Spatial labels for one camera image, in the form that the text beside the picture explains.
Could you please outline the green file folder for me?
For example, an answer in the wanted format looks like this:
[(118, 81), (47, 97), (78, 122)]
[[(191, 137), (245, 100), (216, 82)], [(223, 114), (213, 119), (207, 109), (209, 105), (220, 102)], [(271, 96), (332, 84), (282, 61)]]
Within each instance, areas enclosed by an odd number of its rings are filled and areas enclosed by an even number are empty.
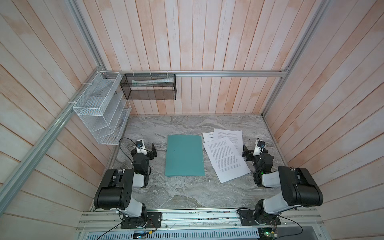
[(167, 177), (202, 177), (205, 175), (202, 137), (169, 135), (167, 137)]

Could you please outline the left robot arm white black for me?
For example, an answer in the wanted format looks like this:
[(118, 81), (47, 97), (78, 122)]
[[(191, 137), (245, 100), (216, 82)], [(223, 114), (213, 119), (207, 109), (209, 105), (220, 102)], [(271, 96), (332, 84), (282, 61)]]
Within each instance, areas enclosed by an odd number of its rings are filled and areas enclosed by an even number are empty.
[(147, 208), (134, 199), (134, 188), (145, 188), (152, 172), (149, 161), (157, 157), (154, 145), (145, 148), (142, 140), (136, 141), (131, 151), (133, 168), (126, 170), (106, 170), (94, 197), (96, 209), (113, 210), (122, 215), (123, 223), (135, 228), (144, 228), (148, 223)]

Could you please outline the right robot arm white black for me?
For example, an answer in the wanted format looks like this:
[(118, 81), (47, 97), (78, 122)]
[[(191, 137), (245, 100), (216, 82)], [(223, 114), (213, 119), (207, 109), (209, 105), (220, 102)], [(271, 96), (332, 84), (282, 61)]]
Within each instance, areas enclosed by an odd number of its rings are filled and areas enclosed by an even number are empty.
[(281, 190), (271, 198), (258, 201), (252, 212), (256, 224), (279, 223), (279, 213), (323, 204), (323, 193), (307, 169), (279, 166), (276, 172), (272, 171), (275, 157), (265, 149), (264, 142), (258, 143), (254, 150), (243, 146), (242, 157), (252, 162), (255, 169), (253, 178), (257, 186)]

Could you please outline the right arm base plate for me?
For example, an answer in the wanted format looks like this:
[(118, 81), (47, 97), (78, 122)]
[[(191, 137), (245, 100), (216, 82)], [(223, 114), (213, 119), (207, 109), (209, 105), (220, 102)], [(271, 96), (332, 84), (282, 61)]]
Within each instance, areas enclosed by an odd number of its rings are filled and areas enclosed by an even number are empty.
[(261, 210), (251, 210), (248, 208), (237, 209), (242, 226), (264, 226), (281, 225), (281, 220), (277, 215), (265, 214)]

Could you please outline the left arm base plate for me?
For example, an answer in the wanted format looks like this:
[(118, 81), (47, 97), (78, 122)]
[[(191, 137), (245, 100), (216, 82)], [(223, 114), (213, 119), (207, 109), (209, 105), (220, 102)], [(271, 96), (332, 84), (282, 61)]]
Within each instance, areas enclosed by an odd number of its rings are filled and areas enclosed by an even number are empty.
[(162, 213), (161, 212), (149, 212), (142, 214), (141, 217), (129, 218), (123, 216), (123, 222), (121, 229), (144, 229), (153, 228), (158, 229), (161, 227)]

